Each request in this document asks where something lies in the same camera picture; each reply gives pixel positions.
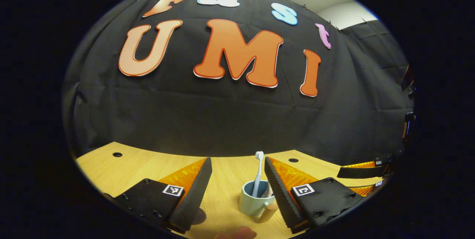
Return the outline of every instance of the black fabric backdrop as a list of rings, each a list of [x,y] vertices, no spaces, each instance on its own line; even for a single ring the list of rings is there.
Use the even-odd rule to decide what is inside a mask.
[[[242,156],[291,149],[347,165],[402,150],[404,115],[413,108],[400,80],[407,61],[397,42],[378,21],[341,33],[316,14],[288,0],[238,0],[238,7],[204,6],[197,0],[142,15],[158,0],[127,0],[106,14],[73,56],[63,86],[63,121],[76,157],[112,141],[182,155]],[[297,12],[298,24],[275,19],[270,4]],[[137,48],[150,52],[156,24],[180,19],[160,66],[142,77],[127,77],[118,58],[127,32],[149,24]],[[276,88],[198,78],[211,29],[209,19],[236,22],[246,42],[268,30],[284,39],[278,51]],[[329,32],[324,47],[315,23]],[[304,49],[322,58],[318,95],[299,88],[305,77]],[[252,69],[249,65],[245,73]]]

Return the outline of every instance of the toothbrush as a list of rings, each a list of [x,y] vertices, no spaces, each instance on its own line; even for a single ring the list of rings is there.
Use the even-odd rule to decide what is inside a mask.
[[[254,189],[252,189],[252,196],[253,197],[258,196],[259,183],[261,181],[261,166],[262,166],[262,159],[263,158],[264,158],[264,152],[263,151],[257,151],[256,152],[256,159],[259,159],[259,171],[258,171],[258,175],[256,176],[256,179],[254,180]]]

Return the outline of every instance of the letter m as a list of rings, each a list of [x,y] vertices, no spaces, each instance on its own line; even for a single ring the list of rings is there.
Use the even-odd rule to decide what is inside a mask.
[[[231,77],[238,80],[254,60],[254,67],[246,75],[253,85],[275,88],[277,53],[283,38],[274,32],[263,30],[249,43],[244,41],[238,25],[229,20],[211,19],[207,22],[211,36],[202,63],[195,66],[193,73],[198,77],[220,79],[224,76],[221,56],[224,52]]]

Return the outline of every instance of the finger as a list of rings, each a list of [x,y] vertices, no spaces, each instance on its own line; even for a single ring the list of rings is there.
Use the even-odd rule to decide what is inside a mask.
[[[249,227],[239,227],[232,239],[254,239],[258,234]]]
[[[231,239],[231,236],[229,236],[225,233],[219,233],[215,236],[214,239]]]

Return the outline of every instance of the wooden table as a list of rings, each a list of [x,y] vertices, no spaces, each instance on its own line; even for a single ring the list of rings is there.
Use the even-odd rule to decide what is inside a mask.
[[[122,157],[114,157],[115,152]],[[317,179],[333,177],[346,186],[371,185],[381,178],[340,179],[336,175],[340,166],[314,158],[296,150],[265,154],[283,163],[298,168]],[[86,177],[100,192],[116,197],[140,180],[159,180],[176,170],[194,163],[201,156],[182,156],[146,151],[120,143],[110,143],[91,151],[76,161]],[[213,173],[209,179],[200,208],[206,213],[205,222],[192,225],[184,235],[190,239],[213,239],[220,232],[233,232],[240,226],[248,226],[257,238],[286,239],[301,234],[292,234],[285,225],[280,210],[268,222],[257,223],[256,217],[249,217],[238,209],[239,193],[244,183],[254,180],[258,160],[255,156],[211,157]],[[262,168],[261,179],[267,180]]]

